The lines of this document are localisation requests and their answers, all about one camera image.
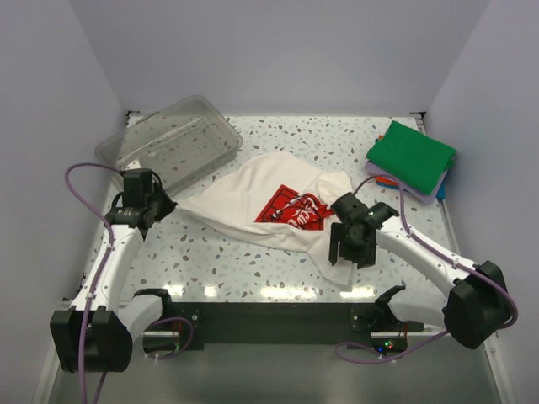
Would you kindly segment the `white t shirt red print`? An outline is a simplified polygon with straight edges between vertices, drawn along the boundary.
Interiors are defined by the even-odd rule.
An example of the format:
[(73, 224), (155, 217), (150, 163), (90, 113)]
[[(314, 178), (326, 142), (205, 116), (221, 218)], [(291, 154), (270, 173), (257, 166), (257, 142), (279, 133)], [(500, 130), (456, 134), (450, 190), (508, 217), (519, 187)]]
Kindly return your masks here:
[(353, 265), (330, 263), (330, 206), (351, 190), (344, 171), (326, 172), (289, 153), (253, 157), (203, 192), (178, 202), (182, 210), (222, 234), (289, 252), (306, 253), (321, 275), (350, 287)]

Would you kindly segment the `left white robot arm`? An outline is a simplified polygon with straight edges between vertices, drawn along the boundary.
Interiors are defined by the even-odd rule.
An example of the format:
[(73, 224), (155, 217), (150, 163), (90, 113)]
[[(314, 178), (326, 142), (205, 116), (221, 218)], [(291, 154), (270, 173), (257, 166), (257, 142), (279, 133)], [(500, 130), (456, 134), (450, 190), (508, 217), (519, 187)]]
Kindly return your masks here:
[(148, 231), (176, 204), (151, 169), (124, 170), (120, 177), (123, 189), (110, 210), (98, 215), (104, 233), (93, 267), (68, 308), (55, 311), (50, 320), (56, 353), (66, 372), (123, 372), (134, 342), (148, 327), (165, 330), (173, 324), (166, 289), (138, 290), (127, 306), (121, 304), (121, 293)]

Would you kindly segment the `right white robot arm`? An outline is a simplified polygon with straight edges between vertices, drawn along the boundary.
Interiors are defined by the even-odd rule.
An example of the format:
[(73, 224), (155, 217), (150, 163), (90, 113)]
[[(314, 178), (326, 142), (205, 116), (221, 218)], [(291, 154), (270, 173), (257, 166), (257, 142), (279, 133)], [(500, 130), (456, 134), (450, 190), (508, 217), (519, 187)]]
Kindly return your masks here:
[(444, 328), (462, 346), (478, 348), (498, 330), (515, 323), (517, 309), (501, 268), (490, 261), (473, 262), (416, 231), (403, 212), (379, 202), (371, 207), (347, 193), (332, 203), (337, 216), (330, 233), (328, 260), (348, 261), (357, 268), (371, 267), (376, 252), (384, 249), (420, 272), (442, 294), (440, 307), (418, 297), (402, 297), (403, 286), (381, 295), (376, 304), (377, 325), (387, 331), (403, 322), (420, 322)]

